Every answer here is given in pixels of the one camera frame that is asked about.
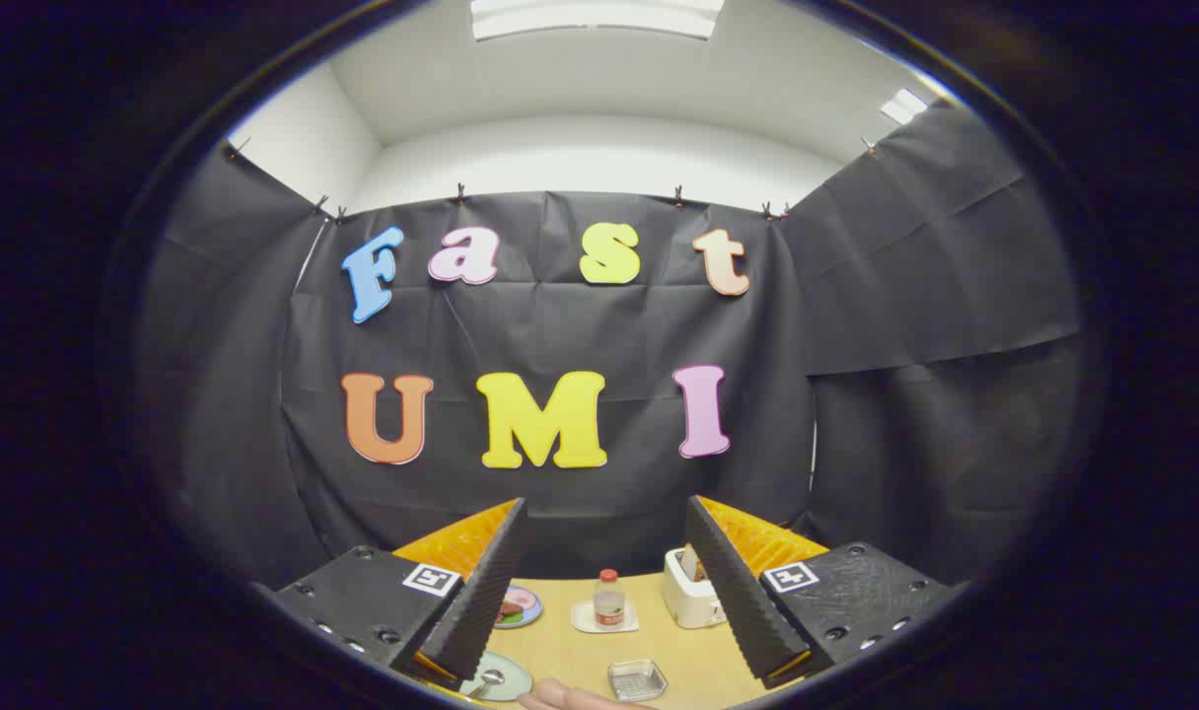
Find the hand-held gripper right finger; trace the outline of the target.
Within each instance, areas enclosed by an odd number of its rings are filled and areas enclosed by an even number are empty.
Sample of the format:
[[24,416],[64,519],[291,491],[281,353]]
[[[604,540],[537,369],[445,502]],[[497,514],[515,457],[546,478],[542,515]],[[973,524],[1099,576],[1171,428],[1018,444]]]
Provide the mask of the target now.
[[685,535],[745,663],[769,690],[875,655],[960,592],[876,544],[829,549],[699,495],[689,498]]

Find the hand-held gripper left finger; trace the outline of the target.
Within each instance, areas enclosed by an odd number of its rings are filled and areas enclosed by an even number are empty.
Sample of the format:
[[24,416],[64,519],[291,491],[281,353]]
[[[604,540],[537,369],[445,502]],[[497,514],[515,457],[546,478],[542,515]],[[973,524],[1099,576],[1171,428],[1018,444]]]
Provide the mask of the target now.
[[528,527],[528,500],[514,497],[414,538],[353,536],[329,560],[266,586],[264,602],[356,675],[459,692],[478,676]]

